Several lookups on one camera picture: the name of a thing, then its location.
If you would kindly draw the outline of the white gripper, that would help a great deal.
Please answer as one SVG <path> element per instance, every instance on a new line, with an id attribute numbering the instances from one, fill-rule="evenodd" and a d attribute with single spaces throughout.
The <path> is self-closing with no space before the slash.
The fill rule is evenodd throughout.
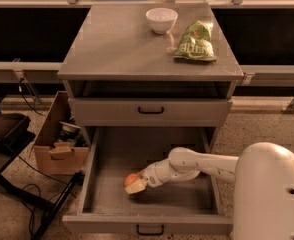
<path id="1" fill-rule="evenodd" d="M 153 188 L 161 186 L 162 182 L 157 175 L 156 169 L 156 163 L 150 164 L 140 172 L 143 179 L 139 178 L 131 182 L 127 181 L 125 183 L 126 193 L 129 195 L 139 193 L 144 191 L 147 185 Z"/>

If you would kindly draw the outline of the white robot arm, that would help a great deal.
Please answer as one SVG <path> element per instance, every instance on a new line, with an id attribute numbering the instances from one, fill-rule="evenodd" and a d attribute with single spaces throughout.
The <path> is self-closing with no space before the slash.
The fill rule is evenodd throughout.
<path id="1" fill-rule="evenodd" d="M 234 184 L 233 240 L 294 240 L 294 153 L 268 142 L 238 157 L 176 147 L 124 182 L 128 194 L 204 172 Z"/>

